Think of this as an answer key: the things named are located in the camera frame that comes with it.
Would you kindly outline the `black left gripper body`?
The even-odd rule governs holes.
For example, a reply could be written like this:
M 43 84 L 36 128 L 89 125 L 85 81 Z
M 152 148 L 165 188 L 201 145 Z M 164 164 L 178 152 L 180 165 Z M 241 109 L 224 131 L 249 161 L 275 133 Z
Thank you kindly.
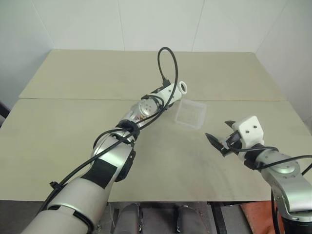
M 172 97 L 168 96 L 167 109 L 170 109 L 172 106 L 174 106 L 177 101 L 181 100 L 181 98 L 182 96 L 172 96 Z

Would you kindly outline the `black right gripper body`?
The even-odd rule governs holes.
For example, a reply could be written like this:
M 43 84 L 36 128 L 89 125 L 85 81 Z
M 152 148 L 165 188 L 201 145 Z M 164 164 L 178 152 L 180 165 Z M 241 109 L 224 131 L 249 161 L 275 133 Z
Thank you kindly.
M 225 147 L 227 148 L 227 153 L 225 156 L 234 153 L 236 155 L 239 154 L 239 150 L 242 149 L 241 135 L 239 131 L 234 131 L 230 134 L 225 140 Z

